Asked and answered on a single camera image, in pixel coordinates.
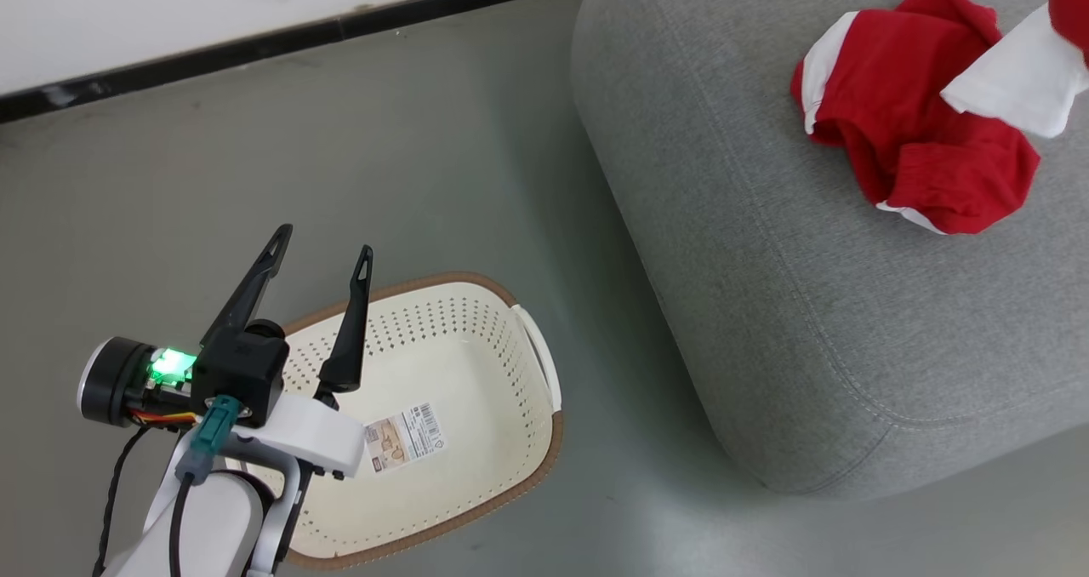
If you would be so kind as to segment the black baseboard strip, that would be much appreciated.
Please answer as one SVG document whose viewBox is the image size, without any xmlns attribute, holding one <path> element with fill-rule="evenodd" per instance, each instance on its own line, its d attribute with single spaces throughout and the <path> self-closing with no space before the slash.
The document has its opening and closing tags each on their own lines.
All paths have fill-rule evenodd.
<svg viewBox="0 0 1089 577">
<path fill-rule="evenodd" d="M 516 0 L 405 0 L 386 7 L 359 7 L 332 19 L 0 95 L 0 124 L 509 2 Z"/>
</svg>

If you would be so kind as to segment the cream perforated laundry basket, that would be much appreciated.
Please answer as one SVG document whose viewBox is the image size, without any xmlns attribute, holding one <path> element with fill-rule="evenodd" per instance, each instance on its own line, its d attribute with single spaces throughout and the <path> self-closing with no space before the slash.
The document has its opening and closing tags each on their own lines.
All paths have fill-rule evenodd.
<svg viewBox="0 0 1089 577">
<path fill-rule="evenodd" d="M 544 480 L 562 445 L 556 365 L 533 316 L 489 277 L 444 273 L 371 294 L 362 386 L 339 410 L 363 425 L 431 403 L 448 447 L 338 481 L 314 477 L 289 564 L 342 570 L 442 537 Z"/>
</svg>

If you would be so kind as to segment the red white shorts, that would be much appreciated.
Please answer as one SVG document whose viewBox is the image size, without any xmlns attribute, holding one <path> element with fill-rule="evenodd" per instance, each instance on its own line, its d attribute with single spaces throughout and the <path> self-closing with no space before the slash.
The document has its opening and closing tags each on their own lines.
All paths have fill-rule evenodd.
<svg viewBox="0 0 1089 577">
<path fill-rule="evenodd" d="M 995 11 L 972 0 L 847 12 L 795 67 L 806 135 L 847 152 L 879 211 L 941 235 L 987 231 L 1021 209 L 1040 156 L 1018 128 L 941 93 L 1001 38 Z"/>
</svg>

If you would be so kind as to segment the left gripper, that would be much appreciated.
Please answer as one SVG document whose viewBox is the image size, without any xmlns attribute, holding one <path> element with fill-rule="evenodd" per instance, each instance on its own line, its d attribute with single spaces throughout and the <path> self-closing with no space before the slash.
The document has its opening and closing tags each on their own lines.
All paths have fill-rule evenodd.
<svg viewBox="0 0 1089 577">
<path fill-rule="evenodd" d="M 293 225 L 280 225 L 272 233 L 203 333 L 201 346 L 210 346 L 220 330 L 237 333 L 249 326 L 268 282 L 279 273 L 293 231 Z M 265 426 L 241 426 L 242 405 L 228 396 L 215 398 L 206 414 L 191 412 L 191 377 L 197 356 L 129 337 L 109 337 L 94 349 L 79 378 L 79 414 L 110 426 L 184 432 L 188 444 L 174 466 L 180 481 L 206 480 L 232 442 L 257 443 L 276 455 L 353 477 L 364 453 L 364 426 L 334 408 L 339 394 L 360 386 L 372 270 L 374 248 L 364 246 L 348 282 L 350 298 L 337 341 L 318 375 L 315 398 L 283 392 Z"/>
</svg>

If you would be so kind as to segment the paper label sticker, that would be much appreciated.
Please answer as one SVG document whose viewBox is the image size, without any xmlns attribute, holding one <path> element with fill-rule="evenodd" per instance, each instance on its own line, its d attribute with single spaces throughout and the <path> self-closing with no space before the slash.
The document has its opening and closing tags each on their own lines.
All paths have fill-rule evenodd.
<svg viewBox="0 0 1089 577">
<path fill-rule="evenodd" d="M 448 447 L 438 414 L 421 403 L 364 426 L 366 461 L 374 472 L 397 470 Z"/>
</svg>

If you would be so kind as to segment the grey fabric sofa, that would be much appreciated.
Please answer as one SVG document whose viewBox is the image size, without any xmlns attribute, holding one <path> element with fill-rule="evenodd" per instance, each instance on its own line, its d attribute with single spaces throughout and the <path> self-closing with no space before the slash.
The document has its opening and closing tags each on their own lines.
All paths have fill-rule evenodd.
<svg viewBox="0 0 1089 577">
<path fill-rule="evenodd" d="M 1089 423 L 1089 94 L 1021 211 L 940 237 L 809 142 L 794 66 L 900 0 L 584 0 L 574 99 L 730 455 L 771 490 L 898 494 Z M 1010 24 L 1043 0 L 976 0 Z"/>
</svg>

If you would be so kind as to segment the red white shirt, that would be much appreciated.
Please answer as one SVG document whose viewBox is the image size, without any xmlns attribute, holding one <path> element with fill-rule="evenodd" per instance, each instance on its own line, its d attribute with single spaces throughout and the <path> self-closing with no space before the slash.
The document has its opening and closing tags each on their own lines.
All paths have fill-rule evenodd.
<svg viewBox="0 0 1089 577">
<path fill-rule="evenodd" d="M 1047 0 L 940 93 L 954 111 L 1055 138 L 1089 91 L 1089 0 Z"/>
</svg>

